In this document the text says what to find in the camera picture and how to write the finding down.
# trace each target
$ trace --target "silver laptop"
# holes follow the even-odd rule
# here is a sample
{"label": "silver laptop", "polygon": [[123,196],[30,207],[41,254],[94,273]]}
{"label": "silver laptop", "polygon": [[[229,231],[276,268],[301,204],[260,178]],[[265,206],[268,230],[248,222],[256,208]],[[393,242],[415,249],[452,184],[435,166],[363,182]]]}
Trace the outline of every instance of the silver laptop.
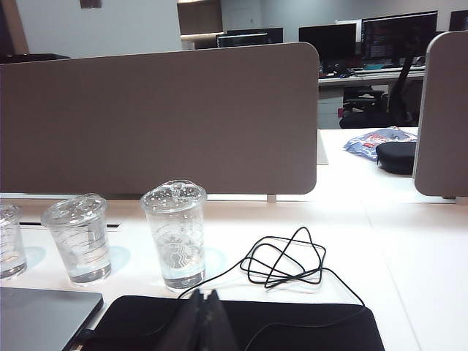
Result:
{"label": "silver laptop", "polygon": [[0,350],[68,350],[102,307],[95,292],[0,288]]}

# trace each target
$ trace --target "black office chair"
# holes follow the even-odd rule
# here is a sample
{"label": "black office chair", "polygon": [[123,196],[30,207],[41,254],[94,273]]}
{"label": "black office chair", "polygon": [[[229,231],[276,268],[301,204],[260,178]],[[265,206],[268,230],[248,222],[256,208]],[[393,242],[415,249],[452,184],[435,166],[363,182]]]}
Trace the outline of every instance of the black office chair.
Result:
{"label": "black office chair", "polygon": [[344,115],[355,110],[363,112],[381,111],[387,108],[387,97],[383,90],[374,90],[371,86],[345,88],[343,93]]}
{"label": "black office chair", "polygon": [[410,72],[412,61],[415,57],[415,52],[419,46],[418,36],[415,35],[412,41],[406,43],[408,54],[404,60],[398,80],[390,92],[388,100],[388,110],[383,109],[363,109],[362,112],[350,112],[344,114],[339,122],[342,129],[347,128],[386,128],[390,126],[412,127],[416,121],[412,120],[412,116],[407,112],[406,104],[402,98],[402,91],[408,73]]}

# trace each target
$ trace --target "plastic cup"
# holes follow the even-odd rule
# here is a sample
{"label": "plastic cup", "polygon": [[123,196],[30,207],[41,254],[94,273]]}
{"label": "plastic cup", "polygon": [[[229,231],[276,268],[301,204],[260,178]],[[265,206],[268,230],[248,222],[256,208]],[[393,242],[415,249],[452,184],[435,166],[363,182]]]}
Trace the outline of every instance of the plastic cup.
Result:
{"label": "plastic cup", "polygon": [[99,195],[84,194],[56,203],[42,215],[75,284],[88,285],[110,274],[106,208]]}
{"label": "plastic cup", "polygon": [[191,181],[168,181],[140,199],[156,244],[162,277],[172,291],[183,291],[205,278],[205,201],[205,190]]}
{"label": "plastic cup", "polygon": [[15,205],[0,205],[0,279],[15,278],[26,270],[20,213]]}

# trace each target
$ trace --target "monitor screen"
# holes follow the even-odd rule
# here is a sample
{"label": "monitor screen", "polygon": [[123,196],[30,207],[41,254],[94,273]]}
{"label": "monitor screen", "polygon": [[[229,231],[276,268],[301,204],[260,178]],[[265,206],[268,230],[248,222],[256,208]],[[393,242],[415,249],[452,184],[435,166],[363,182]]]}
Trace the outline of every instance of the monitor screen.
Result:
{"label": "monitor screen", "polygon": [[299,41],[315,46],[321,61],[353,57],[355,37],[355,23],[299,28]]}
{"label": "monitor screen", "polygon": [[367,18],[362,22],[361,52],[365,59],[399,59],[412,49],[423,56],[436,27],[437,11]]}
{"label": "monitor screen", "polygon": [[468,31],[468,10],[452,11],[449,31]]}
{"label": "monitor screen", "polygon": [[280,44],[283,42],[283,28],[236,29],[227,31],[227,35],[259,33],[266,33],[268,35],[268,44]]}
{"label": "monitor screen", "polygon": [[221,34],[216,37],[218,48],[228,48],[232,46],[264,45],[268,44],[268,34]]}

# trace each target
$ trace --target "black bag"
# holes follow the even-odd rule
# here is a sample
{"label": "black bag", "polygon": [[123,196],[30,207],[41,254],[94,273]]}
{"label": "black bag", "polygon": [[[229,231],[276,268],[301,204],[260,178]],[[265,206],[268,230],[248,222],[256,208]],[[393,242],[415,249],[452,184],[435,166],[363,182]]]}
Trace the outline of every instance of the black bag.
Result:
{"label": "black bag", "polygon": [[416,143],[413,141],[390,141],[375,149],[377,164],[390,173],[412,174],[415,163]]}

